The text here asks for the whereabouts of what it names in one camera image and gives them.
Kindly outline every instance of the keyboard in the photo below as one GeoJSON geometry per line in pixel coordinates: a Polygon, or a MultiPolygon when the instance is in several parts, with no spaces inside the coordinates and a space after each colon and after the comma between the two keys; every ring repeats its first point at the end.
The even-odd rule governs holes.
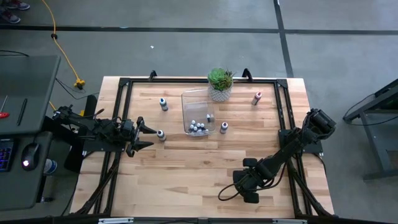
{"type": "Polygon", "coordinates": [[[10,171],[14,158],[15,147],[13,139],[0,139],[0,172],[10,171]]]}

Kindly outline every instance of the succulent plant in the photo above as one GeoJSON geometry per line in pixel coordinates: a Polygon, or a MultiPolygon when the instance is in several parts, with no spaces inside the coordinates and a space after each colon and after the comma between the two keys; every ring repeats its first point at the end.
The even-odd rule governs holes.
{"type": "Polygon", "coordinates": [[[229,70],[214,68],[207,76],[207,79],[214,89],[224,91],[231,87],[233,76],[234,74],[229,70]]]}

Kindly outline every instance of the yellow cable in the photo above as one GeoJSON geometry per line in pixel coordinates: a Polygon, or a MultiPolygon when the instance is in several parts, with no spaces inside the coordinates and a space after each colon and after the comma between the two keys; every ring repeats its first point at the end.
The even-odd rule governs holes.
{"type": "Polygon", "coordinates": [[[54,107],[54,105],[51,103],[51,101],[49,101],[49,103],[50,103],[50,106],[52,107],[53,110],[57,110],[57,109],[55,109],[55,107],[54,107]]]}
{"type": "MultiPolygon", "coordinates": [[[[54,26],[53,33],[56,34],[56,31],[57,31],[56,28],[57,28],[57,26],[55,25],[55,19],[54,19],[54,15],[52,14],[51,8],[50,8],[50,6],[49,6],[44,0],[42,0],[42,2],[45,4],[45,7],[47,7],[47,9],[49,10],[49,12],[50,12],[50,14],[51,14],[52,24],[53,24],[53,26],[54,26]]],[[[57,45],[57,47],[61,50],[63,56],[65,56],[65,59],[67,60],[67,62],[68,62],[68,64],[69,64],[70,68],[73,70],[73,72],[74,72],[74,74],[75,74],[75,76],[76,76],[77,82],[82,81],[82,80],[79,78],[79,76],[77,75],[77,72],[76,72],[75,68],[73,68],[73,65],[70,63],[67,54],[63,51],[62,47],[58,44],[58,42],[57,42],[57,40],[55,39],[55,37],[53,37],[52,39],[54,40],[54,42],[55,42],[55,44],[57,45]]]]}

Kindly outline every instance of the yellow extension cord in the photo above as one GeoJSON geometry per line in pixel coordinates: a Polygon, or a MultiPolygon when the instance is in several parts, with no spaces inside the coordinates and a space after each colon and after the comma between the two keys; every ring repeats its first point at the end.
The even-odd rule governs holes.
{"type": "MultiPolygon", "coordinates": [[[[54,30],[53,30],[53,34],[55,35],[57,32],[57,26],[55,25],[55,19],[54,19],[54,15],[52,14],[51,8],[50,6],[44,1],[42,0],[42,2],[45,4],[45,7],[47,7],[47,9],[49,10],[50,14],[51,14],[51,19],[52,19],[52,24],[54,26],[54,30]]],[[[62,52],[63,56],[65,57],[65,59],[67,60],[70,68],[72,69],[73,73],[76,76],[76,83],[74,84],[75,87],[81,87],[85,84],[85,81],[80,79],[79,76],[77,75],[77,72],[75,70],[75,68],[73,67],[73,65],[70,63],[69,58],[67,56],[67,54],[65,53],[65,51],[63,51],[62,47],[58,44],[57,40],[55,37],[52,37],[52,39],[54,40],[54,43],[57,45],[57,47],[60,49],[60,51],[62,52]]],[[[51,103],[51,101],[49,101],[51,107],[53,108],[53,110],[56,110],[54,105],[51,103]]]]}

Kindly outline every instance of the computer mouse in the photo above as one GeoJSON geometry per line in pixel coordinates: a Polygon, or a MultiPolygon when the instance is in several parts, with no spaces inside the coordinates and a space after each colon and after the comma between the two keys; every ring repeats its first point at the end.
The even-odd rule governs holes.
{"type": "Polygon", "coordinates": [[[21,166],[24,170],[31,171],[36,169],[39,163],[39,148],[39,144],[32,142],[22,150],[21,166]]]}

